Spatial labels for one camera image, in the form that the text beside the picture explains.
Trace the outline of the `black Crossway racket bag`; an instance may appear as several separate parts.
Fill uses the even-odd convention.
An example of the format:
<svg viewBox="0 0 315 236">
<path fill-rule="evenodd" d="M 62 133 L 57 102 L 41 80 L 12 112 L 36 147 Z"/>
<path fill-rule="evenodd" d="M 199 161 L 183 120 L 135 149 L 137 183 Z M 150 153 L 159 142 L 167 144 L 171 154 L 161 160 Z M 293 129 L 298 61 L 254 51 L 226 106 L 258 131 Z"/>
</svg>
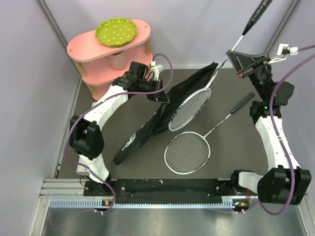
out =
<svg viewBox="0 0 315 236">
<path fill-rule="evenodd" d="M 189 76 L 181 79 L 178 84 L 173 86 L 166 94 L 169 104 L 162 104 L 156 112 L 129 138 L 121 150 L 114 156 L 114 163 L 121 164 L 134 152 L 136 152 L 151 137 L 162 133 L 168 129 L 168 124 L 176 109 L 193 92 L 203 88 L 211 79 L 218 64 L 213 62 Z"/>
</svg>

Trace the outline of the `silver badminton racket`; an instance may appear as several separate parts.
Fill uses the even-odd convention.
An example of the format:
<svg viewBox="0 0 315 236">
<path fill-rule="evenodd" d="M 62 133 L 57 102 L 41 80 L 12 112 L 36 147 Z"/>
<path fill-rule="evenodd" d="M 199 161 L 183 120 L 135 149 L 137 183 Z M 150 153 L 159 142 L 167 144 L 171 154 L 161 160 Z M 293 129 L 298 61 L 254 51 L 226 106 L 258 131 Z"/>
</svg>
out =
<svg viewBox="0 0 315 236">
<path fill-rule="evenodd" d="M 247 22 L 242 35 L 235 43 L 231 51 L 234 51 L 238 44 L 241 42 L 243 37 L 254 27 L 254 25 L 258 22 L 267 8 L 270 6 L 272 0 L 262 0 L 258 7 L 255 9 L 254 13 L 251 15 L 249 21 Z M 222 67 L 224 66 L 224 62 L 220 65 L 220 67 L 215 71 L 214 75 L 211 77 L 210 81 L 201 89 L 195 91 L 191 95 L 189 95 L 177 108 L 175 113 L 173 114 L 169 124 L 168 129 L 170 131 L 177 131 L 184 126 L 186 126 L 204 107 L 207 100 L 211 96 L 210 85 L 216 78 L 217 74 L 220 72 Z"/>
<path fill-rule="evenodd" d="M 249 93 L 222 121 L 205 135 L 187 131 L 175 136 L 164 151 L 164 162 L 168 169 L 178 175 L 188 175 L 205 166 L 211 155 L 211 148 L 207 137 L 254 97 L 255 94 L 253 92 Z"/>
</svg>

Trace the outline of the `white shuttlecock tube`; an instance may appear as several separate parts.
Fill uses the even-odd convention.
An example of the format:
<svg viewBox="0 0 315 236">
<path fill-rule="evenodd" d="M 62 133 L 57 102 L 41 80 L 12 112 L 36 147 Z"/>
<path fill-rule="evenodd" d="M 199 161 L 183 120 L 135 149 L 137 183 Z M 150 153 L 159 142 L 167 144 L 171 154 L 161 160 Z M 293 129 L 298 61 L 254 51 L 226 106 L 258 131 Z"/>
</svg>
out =
<svg viewBox="0 0 315 236">
<path fill-rule="evenodd" d="M 79 165 L 77 165 L 76 174 L 80 176 L 88 176 L 89 173 L 86 170 L 86 168 L 80 165 L 80 164 L 83 164 L 83 159 L 81 158 L 80 155 L 79 155 L 78 163 Z"/>
</svg>

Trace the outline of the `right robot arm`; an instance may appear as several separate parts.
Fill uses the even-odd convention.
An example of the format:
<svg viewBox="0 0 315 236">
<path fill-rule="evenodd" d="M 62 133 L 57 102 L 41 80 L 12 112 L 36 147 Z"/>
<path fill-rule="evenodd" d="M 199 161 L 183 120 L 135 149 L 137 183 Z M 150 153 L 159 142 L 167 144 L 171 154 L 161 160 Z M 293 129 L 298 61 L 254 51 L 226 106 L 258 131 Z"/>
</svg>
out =
<svg viewBox="0 0 315 236">
<path fill-rule="evenodd" d="M 268 171 L 263 176 L 235 170 L 230 190 L 240 195 L 248 189 L 258 195 L 261 203 L 298 205 L 312 176 L 295 160 L 283 130 L 281 107 L 288 104 L 294 85 L 284 79 L 273 81 L 267 54 L 249 55 L 229 50 L 226 55 L 238 77 L 248 77 L 261 98 L 261 101 L 252 102 L 250 117 L 262 139 L 268 163 Z"/>
</svg>

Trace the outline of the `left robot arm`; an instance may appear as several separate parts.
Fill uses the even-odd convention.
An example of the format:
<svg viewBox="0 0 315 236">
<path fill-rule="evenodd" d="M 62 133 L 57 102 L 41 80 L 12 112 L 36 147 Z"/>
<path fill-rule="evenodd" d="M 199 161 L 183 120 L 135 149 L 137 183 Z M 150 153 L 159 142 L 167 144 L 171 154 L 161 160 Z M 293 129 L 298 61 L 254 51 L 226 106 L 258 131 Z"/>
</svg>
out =
<svg viewBox="0 0 315 236">
<path fill-rule="evenodd" d="M 150 66 L 133 61 L 129 70 L 114 79 L 105 95 L 81 116 L 70 120 L 69 146 L 79 155 L 78 166 L 83 167 L 95 190 L 106 195 L 111 191 L 110 173 L 104 164 L 102 128 L 115 111 L 133 95 L 145 95 L 148 100 L 169 104 L 160 73 L 164 66 L 153 60 Z"/>
</svg>

